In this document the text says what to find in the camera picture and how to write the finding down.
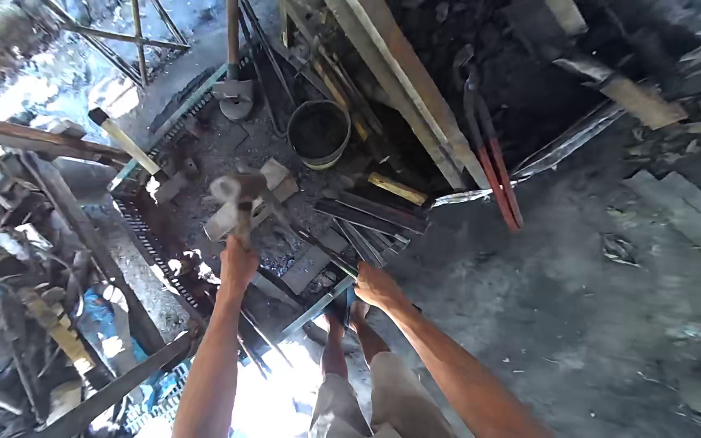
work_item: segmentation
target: metal pipe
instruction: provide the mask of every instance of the metal pipe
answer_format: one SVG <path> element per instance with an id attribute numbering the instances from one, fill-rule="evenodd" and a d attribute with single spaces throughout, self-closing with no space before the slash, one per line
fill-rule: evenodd
<path id="1" fill-rule="evenodd" d="M 134 18 L 134 36 L 137 38 L 137 59 L 140 63 L 142 84 L 148 84 L 148 66 L 145 64 L 145 48 L 142 46 L 142 24 L 140 23 L 140 0 L 131 0 L 131 15 Z"/>

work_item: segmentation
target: wooden handle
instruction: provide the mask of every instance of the wooden handle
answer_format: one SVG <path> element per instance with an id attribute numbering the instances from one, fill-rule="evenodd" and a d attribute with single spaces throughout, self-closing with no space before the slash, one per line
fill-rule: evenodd
<path id="1" fill-rule="evenodd" d="M 229 35 L 229 64 L 239 65 L 240 63 L 240 36 L 239 36 L 239 20 L 240 20 L 240 5 L 238 0 L 226 1 L 226 20 L 228 22 Z"/>
<path id="2" fill-rule="evenodd" d="M 251 211 L 252 203 L 241 203 L 237 205 L 237 224 L 234 226 L 234 236 L 240 240 L 245 251 L 251 248 Z"/>

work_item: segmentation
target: flat steel bar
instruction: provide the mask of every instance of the flat steel bar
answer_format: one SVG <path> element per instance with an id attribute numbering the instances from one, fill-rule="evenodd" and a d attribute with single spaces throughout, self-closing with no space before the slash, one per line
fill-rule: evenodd
<path id="1" fill-rule="evenodd" d="M 35 432 L 28 437 L 39 438 L 66 438 L 83 433 L 83 430 L 105 410 L 113 404 L 120 402 L 126 394 L 145 381 L 151 374 L 168 364 L 178 354 L 185 352 L 191 346 L 191 336 L 184 333 L 170 342 L 161 350 L 151 355 L 145 362 L 132 368 L 128 373 L 113 380 L 94 393 L 88 400 L 77 405 L 60 419 L 50 424 L 40 432 Z"/>

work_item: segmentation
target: dirt floor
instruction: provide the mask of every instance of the dirt floor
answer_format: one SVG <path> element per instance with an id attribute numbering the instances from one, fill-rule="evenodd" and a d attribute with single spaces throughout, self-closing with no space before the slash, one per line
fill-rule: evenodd
<path id="1" fill-rule="evenodd" d="M 701 78 L 687 87 L 701 91 Z M 624 116 L 557 172 L 521 184 L 520 233 L 508 233 L 493 201 L 441 206 L 387 267 L 557 436 L 701 436 L 677 393 L 677 377 L 701 361 L 701 250 L 621 184 L 646 167 L 625 153 L 637 125 Z M 670 168 L 701 188 L 701 152 Z M 603 256 L 605 233 L 632 243 L 640 267 Z M 471 436 L 394 324 L 369 318 Z M 370 414 L 364 359 L 347 358 Z"/>

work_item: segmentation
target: wooden post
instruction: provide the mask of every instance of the wooden post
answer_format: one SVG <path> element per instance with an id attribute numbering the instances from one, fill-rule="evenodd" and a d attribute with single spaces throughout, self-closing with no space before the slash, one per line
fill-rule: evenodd
<path id="1" fill-rule="evenodd" d="M 48 155 L 96 161 L 113 167 L 121 167 L 121 164 L 130 158 L 129 154 L 110 146 L 7 122 L 0 122 L 0 145 Z"/>

